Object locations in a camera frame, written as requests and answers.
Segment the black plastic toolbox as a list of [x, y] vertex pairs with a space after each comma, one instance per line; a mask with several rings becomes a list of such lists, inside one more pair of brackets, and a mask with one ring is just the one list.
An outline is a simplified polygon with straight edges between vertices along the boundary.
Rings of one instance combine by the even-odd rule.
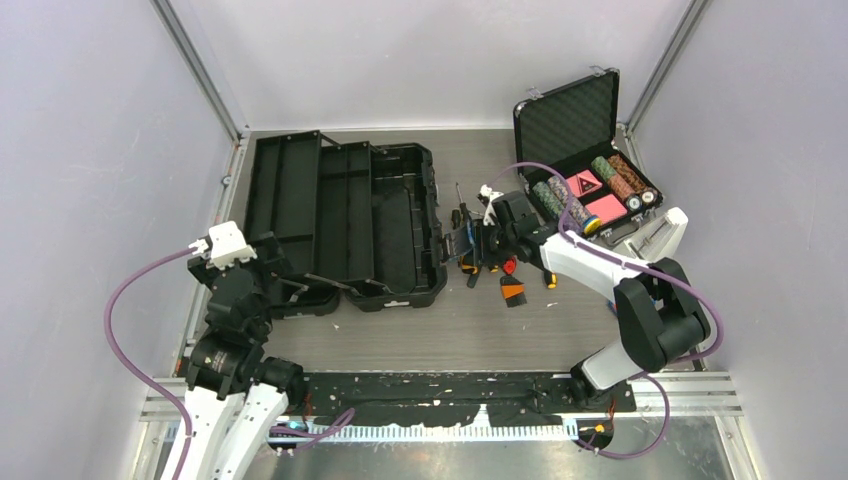
[[418, 143], [339, 143], [318, 130], [255, 144], [242, 230], [290, 261], [275, 318], [431, 306], [447, 283], [433, 155]]

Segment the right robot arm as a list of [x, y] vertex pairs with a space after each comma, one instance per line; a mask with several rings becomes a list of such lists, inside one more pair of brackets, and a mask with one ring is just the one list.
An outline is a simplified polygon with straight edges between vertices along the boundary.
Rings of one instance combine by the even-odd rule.
[[517, 260], [568, 277], [615, 307], [618, 338], [570, 370], [569, 396], [596, 410], [618, 384], [655, 373], [707, 340], [711, 325], [681, 265], [646, 262], [601, 248], [556, 222], [541, 222], [520, 191], [483, 188], [481, 216], [466, 205], [451, 213], [443, 240], [446, 259], [469, 256], [474, 264]]

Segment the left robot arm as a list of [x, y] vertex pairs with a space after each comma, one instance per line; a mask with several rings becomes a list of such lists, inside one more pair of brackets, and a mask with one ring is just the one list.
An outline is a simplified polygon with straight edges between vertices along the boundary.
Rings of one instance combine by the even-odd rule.
[[162, 475], [241, 479], [272, 424], [307, 398], [302, 366], [264, 351], [273, 330], [270, 285], [291, 264], [272, 234], [248, 241], [233, 221], [211, 227], [190, 247], [188, 269], [210, 298], [206, 329], [187, 361], [184, 433]]

